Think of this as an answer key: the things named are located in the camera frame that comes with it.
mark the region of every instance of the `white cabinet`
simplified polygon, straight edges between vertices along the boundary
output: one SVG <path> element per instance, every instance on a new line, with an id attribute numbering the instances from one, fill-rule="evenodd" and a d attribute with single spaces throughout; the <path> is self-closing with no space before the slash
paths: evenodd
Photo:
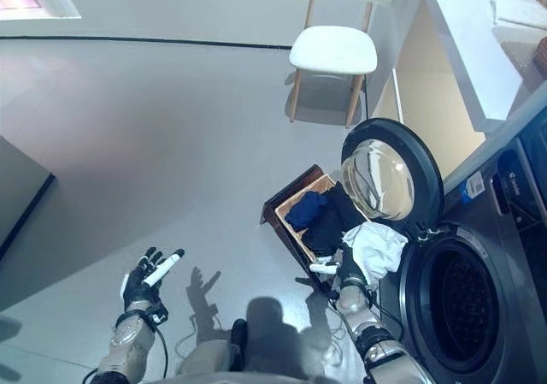
<path id="1" fill-rule="evenodd" d="M 0 258 L 53 176 L 0 136 Z"/>

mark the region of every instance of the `white cloth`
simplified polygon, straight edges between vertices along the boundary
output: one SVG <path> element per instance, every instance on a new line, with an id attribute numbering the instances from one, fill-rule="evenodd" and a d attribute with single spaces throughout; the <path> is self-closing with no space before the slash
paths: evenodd
<path id="1" fill-rule="evenodd" d="M 494 25 L 498 21 L 512 22 L 527 27 L 547 29 L 547 9 L 536 1 L 491 0 Z"/>
<path id="2" fill-rule="evenodd" d="M 343 240 L 353 249 L 353 260 L 361 268 L 367 283 L 374 287 L 388 271 L 397 271 L 401 252 L 409 241 L 392 228 L 375 222 L 353 227 Z"/>

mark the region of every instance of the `white cylindrical object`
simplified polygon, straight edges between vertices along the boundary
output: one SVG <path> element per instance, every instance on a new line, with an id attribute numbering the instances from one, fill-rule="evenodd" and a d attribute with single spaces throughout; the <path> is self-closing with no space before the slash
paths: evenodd
<path id="1" fill-rule="evenodd" d="M 175 263 L 177 263 L 180 260 L 180 256 L 178 254 L 172 254 L 165 262 L 157 266 L 156 271 L 146 277 L 144 279 L 144 282 L 148 284 L 150 287 L 154 286 L 159 280 L 163 278 L 164 275 L 168 273 L 168 271 L 174 266 Z"/>

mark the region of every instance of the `black glove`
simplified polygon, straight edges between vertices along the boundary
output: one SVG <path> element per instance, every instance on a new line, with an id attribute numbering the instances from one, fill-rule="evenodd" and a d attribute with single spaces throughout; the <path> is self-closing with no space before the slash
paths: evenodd
<path id="1" fill-rule="evenodd" d="M 144 311 L 155 325 L 160 325 L 168 319 L 168 311 L 160 299 L 162 281 L 150 287 L 143 283 L 143 280 L 156 270 L 158 264 L 162 263 L 161 257 L 162 253 L 156 252 L 155 247 L 148 249 L 139 260 L 137 267 L 124 279 L 125 286 L 122 285 L 124 310 L 127 311 L 132 303 L 148 301 L 150 306 Z"/>

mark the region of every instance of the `label sticker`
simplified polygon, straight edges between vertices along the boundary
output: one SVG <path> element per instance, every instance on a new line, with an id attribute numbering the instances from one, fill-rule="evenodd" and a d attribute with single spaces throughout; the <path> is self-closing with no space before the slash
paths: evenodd
<path id="1" fill-rule="evenodd" d="M 460 185 L 463 203 L 469 203 L 485 190 L 485 182 L 480 171 L 475 172 L 469 179 Z"/>

